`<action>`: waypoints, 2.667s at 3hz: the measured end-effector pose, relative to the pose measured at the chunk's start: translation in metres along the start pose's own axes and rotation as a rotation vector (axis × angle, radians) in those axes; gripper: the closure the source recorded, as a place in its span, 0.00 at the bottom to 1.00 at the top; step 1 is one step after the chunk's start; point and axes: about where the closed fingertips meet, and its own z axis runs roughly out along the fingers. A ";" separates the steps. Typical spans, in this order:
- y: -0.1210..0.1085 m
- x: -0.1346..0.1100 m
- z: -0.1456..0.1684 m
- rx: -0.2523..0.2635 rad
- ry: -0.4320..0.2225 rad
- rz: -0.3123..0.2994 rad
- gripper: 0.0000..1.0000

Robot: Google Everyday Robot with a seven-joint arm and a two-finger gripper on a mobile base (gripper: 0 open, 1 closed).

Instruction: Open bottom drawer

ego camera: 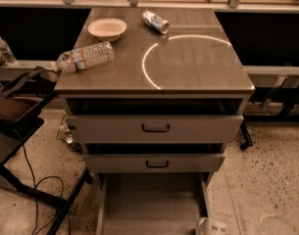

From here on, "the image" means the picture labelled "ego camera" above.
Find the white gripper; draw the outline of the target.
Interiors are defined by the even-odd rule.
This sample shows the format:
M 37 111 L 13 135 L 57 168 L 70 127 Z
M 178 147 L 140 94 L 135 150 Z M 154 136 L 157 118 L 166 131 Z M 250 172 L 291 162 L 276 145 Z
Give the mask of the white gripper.
M 226 235 L 226 225 L 209 217 L 202 217 L 197 221 L 195 235 Z

